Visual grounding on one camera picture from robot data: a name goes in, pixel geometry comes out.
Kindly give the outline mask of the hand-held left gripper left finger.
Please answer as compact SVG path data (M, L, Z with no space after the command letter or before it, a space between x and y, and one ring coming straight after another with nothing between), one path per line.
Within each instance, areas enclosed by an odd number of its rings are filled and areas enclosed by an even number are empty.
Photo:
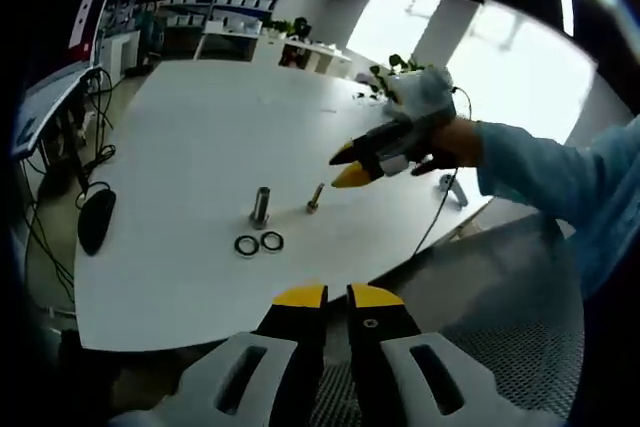
M252 332L154 352L122 371L110 426L307 426L324 369L328 289L277 295Z

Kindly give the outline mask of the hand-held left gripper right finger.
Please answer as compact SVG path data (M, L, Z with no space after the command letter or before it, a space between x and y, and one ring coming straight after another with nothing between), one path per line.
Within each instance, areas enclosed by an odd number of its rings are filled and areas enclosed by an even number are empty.
M494 374L438 333L423 333L394 293L347 287L351 369L366 426L555 426L556 415L499 394Z

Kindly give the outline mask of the person's right hand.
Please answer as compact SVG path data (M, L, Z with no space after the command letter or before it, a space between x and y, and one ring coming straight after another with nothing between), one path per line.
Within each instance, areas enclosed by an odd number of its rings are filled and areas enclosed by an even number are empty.
M483 145L477 126L475 121L455 118L427 135L410 157L416 163L411 175L417 177L436 170L479 167Z

